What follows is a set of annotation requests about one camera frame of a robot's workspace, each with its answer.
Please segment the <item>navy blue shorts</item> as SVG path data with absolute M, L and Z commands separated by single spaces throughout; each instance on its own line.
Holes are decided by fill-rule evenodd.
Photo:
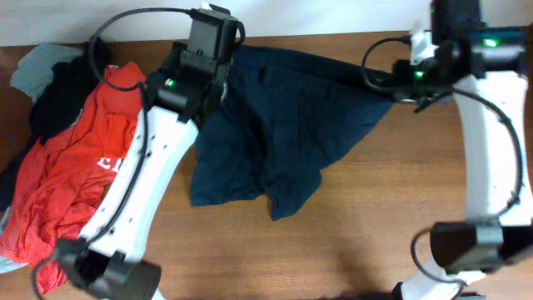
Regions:
M 294 215 L 321 185 L 321 170 L 346 156 L 390 111 L 360 68 L 273 47 L 240 47 L 223 104 L 196 141 L 193 206 L 267 195 L 271 218 Z

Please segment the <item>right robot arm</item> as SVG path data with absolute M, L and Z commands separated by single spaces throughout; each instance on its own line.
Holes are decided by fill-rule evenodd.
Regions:
M 524 116 L 528 90 L 526 32 L 489 27 L 477 1 L 434 1 L 429 29 L 401 41 L 396 86 L 381 88 L 423 111 L 452 98 L 461 117 L 466 159 L 465 217 L 421 230 L 430 256 L 392 297 L 463 299 L 466 288 L 532 255 L 532 191 Z

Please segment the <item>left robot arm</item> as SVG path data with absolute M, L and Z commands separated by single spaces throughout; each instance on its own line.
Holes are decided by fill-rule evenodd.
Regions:
M 188 42 L 132 87 L 142 109 L 132 143 L 102 203 L 77 239 L 60 239 L 52 260 L 76 288 L 96 299 L 160 299 L 160 266 L 144 260 L 155 212 L 180 161 L 227 96 L 241 21 L 204 3 L 184 12 Z

